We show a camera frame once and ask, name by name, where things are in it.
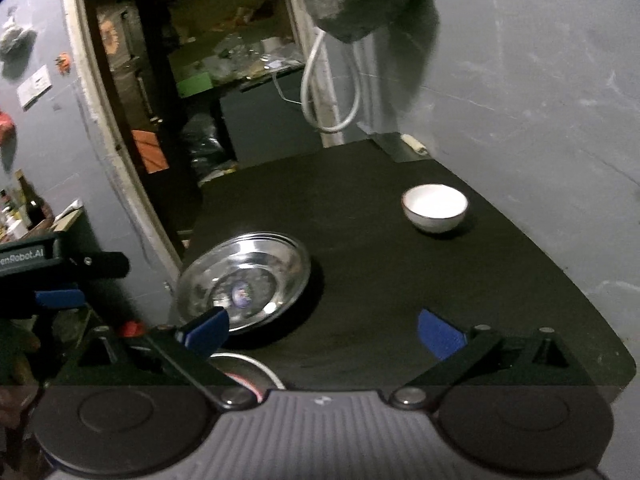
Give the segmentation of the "side counter shelf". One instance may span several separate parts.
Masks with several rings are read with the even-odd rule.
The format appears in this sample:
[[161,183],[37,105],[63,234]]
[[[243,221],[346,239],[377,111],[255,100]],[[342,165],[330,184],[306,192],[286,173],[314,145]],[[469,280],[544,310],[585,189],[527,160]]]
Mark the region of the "side counter shelf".
[[82,216],[84,210],[82,208],[68,212],[65,216],[55,220],[51,226],[52,232],[67,232]]

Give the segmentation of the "green box on shelf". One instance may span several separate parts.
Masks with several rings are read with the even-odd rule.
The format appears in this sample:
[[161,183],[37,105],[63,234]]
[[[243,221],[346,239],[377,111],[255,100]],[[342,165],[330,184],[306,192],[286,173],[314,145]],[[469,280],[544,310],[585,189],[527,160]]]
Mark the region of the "green box on shelf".
[[209,72],[197,73],[177,82],[178,95],[181,99],[190,98],[190,96],[195,96],[213,88],[214,85]]

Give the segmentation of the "dark grey cabinet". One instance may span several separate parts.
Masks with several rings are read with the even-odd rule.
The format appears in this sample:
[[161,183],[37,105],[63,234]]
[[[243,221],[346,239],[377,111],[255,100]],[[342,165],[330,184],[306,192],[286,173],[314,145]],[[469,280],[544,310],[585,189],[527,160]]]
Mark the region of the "dark grey cabinet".
[[302,71],[267,76],[220,99],[232,150],[242,168],[322,149],[299,102]]

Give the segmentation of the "red plastic bag on wall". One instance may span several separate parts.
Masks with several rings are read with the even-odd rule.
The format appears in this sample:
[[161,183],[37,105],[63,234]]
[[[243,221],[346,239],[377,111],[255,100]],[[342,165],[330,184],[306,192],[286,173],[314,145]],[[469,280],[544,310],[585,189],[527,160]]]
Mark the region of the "red plastic bag on wall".
[[15,133],[14,121],[9,114],[0,113],[0,144],[8,142]]

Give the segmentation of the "white wall switch plate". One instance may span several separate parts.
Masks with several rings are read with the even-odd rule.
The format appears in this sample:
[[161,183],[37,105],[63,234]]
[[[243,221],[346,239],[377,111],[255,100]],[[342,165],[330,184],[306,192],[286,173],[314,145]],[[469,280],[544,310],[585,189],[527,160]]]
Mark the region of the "white wall switch plate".
[[29,108],[35,100],[38,100],[43,93],[46,93],[51,88],[51,78],[47,65],[43,65],[39,70],[36,70],[32,76],[29,76],[23,81],[23,83],[17,88],[16,93],[18,102],[21,107],[26,110]]

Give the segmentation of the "steel plate with sticker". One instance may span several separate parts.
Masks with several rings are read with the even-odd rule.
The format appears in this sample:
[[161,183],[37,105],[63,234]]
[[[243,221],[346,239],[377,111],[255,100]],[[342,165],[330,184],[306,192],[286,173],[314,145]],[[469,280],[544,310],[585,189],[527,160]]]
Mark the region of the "steel plate with sticker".
[[179,278],[174,310],[190,322],[223,308],[230,332],[267,324],[302,296],[311,276],[306,247],[277,232],[249,232],[230,238],[199,256]]

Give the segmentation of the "white ceramic bowl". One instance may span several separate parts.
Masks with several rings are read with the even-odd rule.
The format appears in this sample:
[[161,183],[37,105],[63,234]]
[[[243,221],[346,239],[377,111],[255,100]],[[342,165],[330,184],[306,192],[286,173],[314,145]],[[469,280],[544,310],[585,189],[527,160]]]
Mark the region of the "white ceramic bowl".
[[264,395],[262,394],[262,390],[260,390],[255,384],[237,374],[226,373],[226,376],[243,388],[250,390],[250,392],[253,393],[254,396],[256,396],[257,402],[262,403]]
[[465,218],[469,200],[456,188],[444,184],[422,184],[409,188],[401,197],[407,219],[427,233],[445,233]]

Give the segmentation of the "deep steel bowl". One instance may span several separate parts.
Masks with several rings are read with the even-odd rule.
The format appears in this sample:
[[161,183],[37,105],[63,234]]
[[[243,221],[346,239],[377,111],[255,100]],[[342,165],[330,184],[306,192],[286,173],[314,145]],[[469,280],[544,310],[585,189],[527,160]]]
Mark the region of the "deep steel bowl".
[[209,357],[208,362],[224,374],[232,373],[246,378],[262,390],[264,399],[271,390],[286,389],[284,381],[269,366],[251,356],[236,352],[216,352]]

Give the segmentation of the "orange wall hook ornament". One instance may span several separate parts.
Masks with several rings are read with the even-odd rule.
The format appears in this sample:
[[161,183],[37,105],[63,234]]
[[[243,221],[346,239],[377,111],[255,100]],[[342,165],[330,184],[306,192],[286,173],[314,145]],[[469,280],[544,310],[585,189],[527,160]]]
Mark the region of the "orange wall hook ornament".
[[56,57],[55,65],[61,75],[68,75],[72,68],[72,58],[67,52],[62,52]]

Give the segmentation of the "small hanging plastic bag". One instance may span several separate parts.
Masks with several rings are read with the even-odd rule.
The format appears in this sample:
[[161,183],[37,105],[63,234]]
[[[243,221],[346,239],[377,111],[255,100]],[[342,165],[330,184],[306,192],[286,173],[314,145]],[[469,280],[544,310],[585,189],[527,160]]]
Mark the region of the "small hanging plastic bag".
[[2,61],[18,50],[35,31],[30,25],[21,25],[16,20],[17,6],[10,6],[6,21],[1,25],[0,55]]

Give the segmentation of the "dark glass bottle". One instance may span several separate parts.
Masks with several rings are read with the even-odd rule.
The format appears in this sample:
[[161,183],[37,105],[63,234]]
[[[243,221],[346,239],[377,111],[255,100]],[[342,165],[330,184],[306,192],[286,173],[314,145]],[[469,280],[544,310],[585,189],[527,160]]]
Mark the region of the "dark glass bottle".
[[43,211],[43,199],[32,188],[22,170],[16,170],[15,177],[24,197],[25,211],[30,225],[35,228],[46,220],[46,214]]

